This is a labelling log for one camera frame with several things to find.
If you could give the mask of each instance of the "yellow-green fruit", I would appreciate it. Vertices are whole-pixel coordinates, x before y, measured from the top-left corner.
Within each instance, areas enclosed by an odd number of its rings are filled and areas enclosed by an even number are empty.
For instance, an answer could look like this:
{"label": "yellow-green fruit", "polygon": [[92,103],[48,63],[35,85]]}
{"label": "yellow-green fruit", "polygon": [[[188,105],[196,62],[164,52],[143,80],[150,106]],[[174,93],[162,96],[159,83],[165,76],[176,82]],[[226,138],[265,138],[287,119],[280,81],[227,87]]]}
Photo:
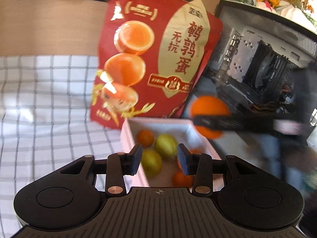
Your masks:
{"label": "yellow-green fruit", "polygon": [[143,150],[141,163],[147,178],[153,178],[162,170],[162,158],[154,149]]}
{"label": "yellow-green fruit", "polygon": [[173,160],[177,157],[177,140],[167,133],[159,135],[155,140],[155,150],[163,159]]}

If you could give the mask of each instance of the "wooden panel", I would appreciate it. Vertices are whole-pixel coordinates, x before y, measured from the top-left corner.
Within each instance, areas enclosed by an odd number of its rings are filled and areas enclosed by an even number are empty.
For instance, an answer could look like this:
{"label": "wooden panel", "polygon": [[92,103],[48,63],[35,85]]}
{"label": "wooden panel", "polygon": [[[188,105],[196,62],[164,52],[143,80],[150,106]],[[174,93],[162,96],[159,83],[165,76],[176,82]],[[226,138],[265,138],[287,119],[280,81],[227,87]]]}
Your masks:
{"label": "wooden panel", "polygon": [[[202,0],[211,13],[219,0]],[[97,55],[107,3],[0,0],[0,56]]]}

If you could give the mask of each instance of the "checkered tablecloth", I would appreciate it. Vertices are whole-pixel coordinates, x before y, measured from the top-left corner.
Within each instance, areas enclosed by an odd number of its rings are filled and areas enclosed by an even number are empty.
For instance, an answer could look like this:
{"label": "checkered tablecloth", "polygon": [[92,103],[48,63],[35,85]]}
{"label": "checkered tablecloth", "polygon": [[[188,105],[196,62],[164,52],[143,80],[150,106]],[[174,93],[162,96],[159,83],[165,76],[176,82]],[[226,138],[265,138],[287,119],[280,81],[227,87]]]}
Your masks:
{"label": "checkered tablecloth", "polygon": [[97,66],[91,56],[0,57],[1,238],[21,228],[13,199],[22,187],[83,155],[122,151],[120,131],[89,120]]}

